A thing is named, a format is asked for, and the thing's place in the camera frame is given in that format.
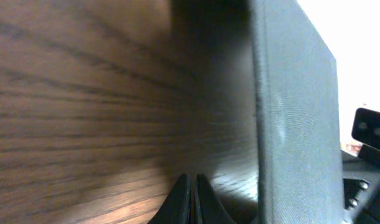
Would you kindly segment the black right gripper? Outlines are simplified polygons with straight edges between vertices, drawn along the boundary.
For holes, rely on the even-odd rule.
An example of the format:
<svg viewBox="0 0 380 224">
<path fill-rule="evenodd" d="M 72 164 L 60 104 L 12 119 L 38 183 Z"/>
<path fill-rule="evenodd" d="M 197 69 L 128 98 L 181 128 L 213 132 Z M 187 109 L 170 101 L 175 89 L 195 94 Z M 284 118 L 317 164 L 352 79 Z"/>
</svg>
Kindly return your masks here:
<svg viewBox="0 0 380 224">
<path fill-rule="evenodd" d="M 351 131 L 357 156 L 343 156 L 344 223 L 380 223 L 380 112 L 358 108 Z"/>
</svg>

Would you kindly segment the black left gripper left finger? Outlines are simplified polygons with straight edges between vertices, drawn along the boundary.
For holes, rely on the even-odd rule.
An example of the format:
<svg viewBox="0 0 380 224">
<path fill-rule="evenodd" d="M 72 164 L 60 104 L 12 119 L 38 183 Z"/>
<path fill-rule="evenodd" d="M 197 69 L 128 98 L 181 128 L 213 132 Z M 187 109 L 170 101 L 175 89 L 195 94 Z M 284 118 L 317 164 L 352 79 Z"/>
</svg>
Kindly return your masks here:
<svg viewBox="0 0 380 224">
<path fill-rule="evenodd" d="M 182 174 L 148 224 L 188 224 L 190 206 L 190 179 L 188 174 Z"/>
</svg>

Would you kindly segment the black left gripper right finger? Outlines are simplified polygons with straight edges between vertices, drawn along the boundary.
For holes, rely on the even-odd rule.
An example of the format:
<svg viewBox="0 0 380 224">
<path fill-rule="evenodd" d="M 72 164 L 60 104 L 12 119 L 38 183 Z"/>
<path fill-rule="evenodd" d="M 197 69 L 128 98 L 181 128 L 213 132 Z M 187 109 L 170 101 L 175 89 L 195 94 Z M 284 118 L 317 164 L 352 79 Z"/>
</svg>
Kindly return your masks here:
<svg viewBox="0 0 380 224">
<path fill-rule="evenodd" d="M 198 174 L 195 182 L 195 223 L 235 224 L 204 174 Z"/>
</svg>

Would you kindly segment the dark green gift box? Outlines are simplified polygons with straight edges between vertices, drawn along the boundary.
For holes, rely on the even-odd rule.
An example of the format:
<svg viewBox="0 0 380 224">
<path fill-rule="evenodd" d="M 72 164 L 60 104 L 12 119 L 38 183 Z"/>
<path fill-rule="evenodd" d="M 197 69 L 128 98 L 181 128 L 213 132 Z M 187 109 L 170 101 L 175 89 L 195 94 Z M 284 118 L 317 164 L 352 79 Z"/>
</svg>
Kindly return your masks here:
<svg viewBox="0 0 380 224">
<path fill-rule="evenodd" d="M 297 1 L 249 2 L 261 223 L 341 223 L 336 60 Z"/>
</svg>

